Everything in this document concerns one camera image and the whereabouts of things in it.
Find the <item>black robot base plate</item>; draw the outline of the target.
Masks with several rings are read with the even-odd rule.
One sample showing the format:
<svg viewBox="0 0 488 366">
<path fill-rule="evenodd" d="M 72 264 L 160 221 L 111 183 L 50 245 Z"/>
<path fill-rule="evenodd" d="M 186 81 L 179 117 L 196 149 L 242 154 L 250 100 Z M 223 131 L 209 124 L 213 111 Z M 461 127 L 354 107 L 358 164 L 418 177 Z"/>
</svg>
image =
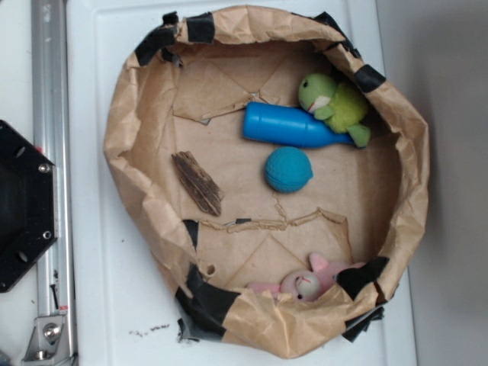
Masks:
<svg viewBox="0 0 488 366">
<path fill-rule="evenodd" d="M 56 240 L 55 165 L 1 122 L 1 292 L 9 292 Z"/>
</svg>

